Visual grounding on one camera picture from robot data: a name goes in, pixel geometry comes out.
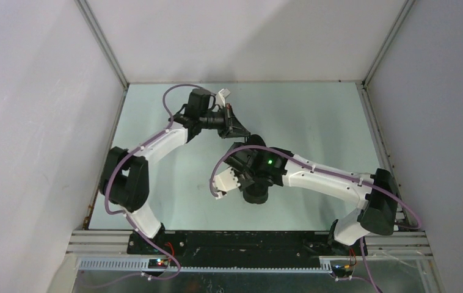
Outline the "black sneaker shoe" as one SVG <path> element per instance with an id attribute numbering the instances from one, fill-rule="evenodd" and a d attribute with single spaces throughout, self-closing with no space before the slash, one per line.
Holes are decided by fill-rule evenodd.
<path id="1" fill-rule="evenodd" d="M 268 190 L 273 185 L 273 176 L 270 174 L 272 167 L 274 166 L 273 155 L 269 154 L 266 150 L 258 148 L 249 148 L 242 151 L 261 151 L 264 157 L 264 166 L 261 168 L 262 174 L 266 175 L 270 179 L 269 187 L 262 186 L 250 186 L 245 190 L 242 190 L 243 199 L 252 204 L 263 204 L 268 200 Z"/>

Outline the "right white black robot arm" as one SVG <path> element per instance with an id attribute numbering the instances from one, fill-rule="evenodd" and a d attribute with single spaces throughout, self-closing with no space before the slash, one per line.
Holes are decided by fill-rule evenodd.
<path id="1" fill-rule="evenodd" d="M 347 172 L 317 164 L 280 148 L 234 144 L 219 161 L 227 169 L 211 175 L 211 192 L 222 198 L 239 189 L 249 201 L 264 202 L 272 186 L 299 187 L 354 205 L 354 210 L 336 219 L 329 231 L 328 248 L 335 255 L 349 251 L 368 234 L 391 236 L 398 207 L 395 180 L 390 172 Z"/>

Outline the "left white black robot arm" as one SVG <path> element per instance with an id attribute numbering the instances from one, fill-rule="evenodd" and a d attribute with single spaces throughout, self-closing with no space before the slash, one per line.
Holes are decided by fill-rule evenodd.
<path id="1" fill-rule="evenodd" d="M 215 130 L 222 139 L 248 138 L 250 132 L 239 122 L 226 101 L 229 89 L 211 92 L 192 84 L 188 100 L 177 112 L 164 106 L 168 124 L 132 150 L 113 147 L 106 156 L 98 191 L 104 196 L 107 214 L 121 214 L 139 233 L 142 246 L 151 254 L 162 252 L 164 228 L 148 204 L 149 168 L 173 150 L 188 144 L 204 129 Z"/>

